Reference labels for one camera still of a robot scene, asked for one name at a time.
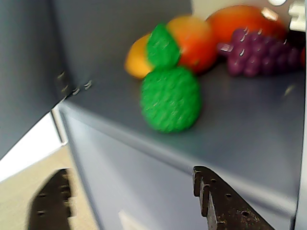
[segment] toy orange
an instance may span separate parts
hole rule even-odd
[[[263,9],[254,6],[231,6],[218,10],[208,19],[215,36],[219,42],[228,43],[235,29],[248,28],[249,31],[259,31],[265,36],[275,36],[285,39],[287,27],[276,14],[268,8]]]
[[[200,73],[214,64],[217,40],[207,22],[188,15],[174,18],[166,26],[180,47],[179,65]]]
[[[146,44],[148,39],[149,34],[133,43],[125,61],[125,70],[138,79],[143,79],[154,69],[147,60]]]

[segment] white wall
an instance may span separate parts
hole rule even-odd
[[[49,113],[0,160],[0,182],[60,147],[61,142]]]

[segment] white object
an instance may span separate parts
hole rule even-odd
[[[287,0],[268,0],[269,3],[273,6],[281,6],[283,5]]]
[[[289,15],[291,16],[290,30],[306,31],[306,17],[305,17],[305,2],[295,1],[289,7]]]
[[[118,213],[123,230],[148,230],[123,210]]]
[[[49,156],[60,147],[55,124],[48,113],[0,160],[0,182]]]

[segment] cabinet door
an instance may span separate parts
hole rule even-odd
[[[58,102],[49,1],[0,1],[0,159]]]
[[[109,137],[72,113],[63,117],[71,152],[101,229],[208,229],[193,194],[191,174]],[[274,229],[290,229],[285,215],[247,201]]]

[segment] gray surface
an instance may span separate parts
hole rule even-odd
[[[68,99],[62,110],[185,172],[196,164],[209,166],[255,204],[289,219],[295,216],[304,72],[230,78],[220,64],[200,78],[204,111],[195,126],[165,135],[142,119],[140,83],[113,69],[97,72],[93,87]],[[285,96],[289,86],[293,89]]]
[[[307,85],[305,86],[305,95],[307,95]],[[305,230],[306,229],[306,216],[307,216],[307,101],[305,100],[305,122],[304,122],[304,145],[301,163],[301,177],[300,177],[300,187],[298,194],[297,212],[295,218],[295,230]]]
[[[190,0],[54,0],[66,62],[76,85],[123,63],[131,44],[158,22],[191,13]]]
[[[124,211],[148,230],[206,230],[192,176],[65,114],[70,147],[100,228],[121,230]],[[277,230],[290,220],[250,203]]]
[[[48,1],[0,1],[0,159],[58,102]]]

